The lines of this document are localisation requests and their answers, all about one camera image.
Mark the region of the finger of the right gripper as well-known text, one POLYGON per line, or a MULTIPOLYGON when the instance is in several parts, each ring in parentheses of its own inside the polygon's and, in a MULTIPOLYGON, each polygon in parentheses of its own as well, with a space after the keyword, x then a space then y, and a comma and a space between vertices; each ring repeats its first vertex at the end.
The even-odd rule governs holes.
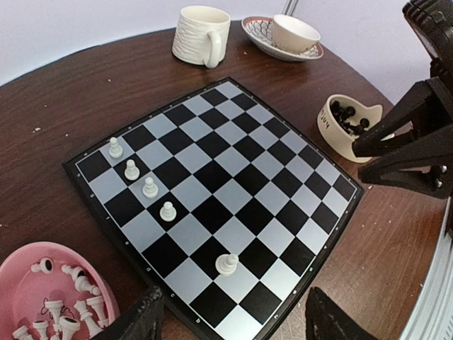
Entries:
POLYGON ((423 156, 452 153, 452 91, 442 81, 414 83, 352 150, 358 157, 381 157, 406 146, 423 156))
POLYGON ((358 178, 363 183, 449 198, 452 196, 452 145, 412 142, 362 167, 358 178))

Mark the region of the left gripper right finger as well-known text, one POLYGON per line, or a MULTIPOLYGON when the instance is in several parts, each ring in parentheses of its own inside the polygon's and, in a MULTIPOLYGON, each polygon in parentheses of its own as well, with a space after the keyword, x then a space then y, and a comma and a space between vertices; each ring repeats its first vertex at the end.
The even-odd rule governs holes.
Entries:
POLYGON ((305 317, 306 339, 377 339, 361 328, 318 287, 309 289, 305 317))

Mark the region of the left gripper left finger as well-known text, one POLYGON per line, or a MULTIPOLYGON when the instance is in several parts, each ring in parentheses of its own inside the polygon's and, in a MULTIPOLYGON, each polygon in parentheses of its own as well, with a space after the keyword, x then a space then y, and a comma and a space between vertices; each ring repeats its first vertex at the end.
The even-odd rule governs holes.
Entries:
POLYGON ((97 339, 161 339, 164 299, 160 287, 150 286, 133 306, 97 335, 97 339))

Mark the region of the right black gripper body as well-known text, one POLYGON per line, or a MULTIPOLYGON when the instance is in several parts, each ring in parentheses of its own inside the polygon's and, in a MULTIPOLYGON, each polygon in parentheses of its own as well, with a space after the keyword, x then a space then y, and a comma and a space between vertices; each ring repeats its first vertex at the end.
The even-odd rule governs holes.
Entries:
POLYGON ((409 1, 403 7, 408 24, 431 58, 430 96, 412 111, 408 141, 422 140, 418 152, 429 156, 432 196, 452 198, 452 2, 409 1))

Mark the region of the white pawn five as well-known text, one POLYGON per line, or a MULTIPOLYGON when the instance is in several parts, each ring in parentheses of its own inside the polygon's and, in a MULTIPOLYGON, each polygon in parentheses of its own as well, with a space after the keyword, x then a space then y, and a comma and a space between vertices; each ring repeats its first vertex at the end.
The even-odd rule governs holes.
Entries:
POLYGON ((236 254, 222 254, 215 261, 215 268, 222 276, 230 276, 237 268, 239 256, 236 254))

